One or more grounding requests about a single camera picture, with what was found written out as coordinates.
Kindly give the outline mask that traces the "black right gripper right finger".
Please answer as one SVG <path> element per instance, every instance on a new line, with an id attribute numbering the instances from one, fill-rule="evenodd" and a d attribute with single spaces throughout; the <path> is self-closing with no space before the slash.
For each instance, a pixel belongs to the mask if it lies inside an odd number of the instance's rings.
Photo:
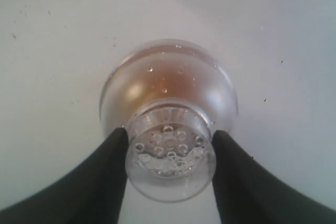
<path id="1" fill-rule="evenodd" d="M 335 210 L 282 182 L 227 132 L 216 131 L 212 145 L 212 184 L 222 223 L 335 223 Z"/>

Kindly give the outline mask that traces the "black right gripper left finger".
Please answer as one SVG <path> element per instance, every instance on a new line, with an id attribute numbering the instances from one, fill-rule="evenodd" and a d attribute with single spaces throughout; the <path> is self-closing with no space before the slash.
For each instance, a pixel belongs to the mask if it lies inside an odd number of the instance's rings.
<path id="1" fill-rule="evenodd" d="M 60 180 L 1 210 L 1 223 L 118 223 L 128 143 L 126 130 L 116 128 Z"/>

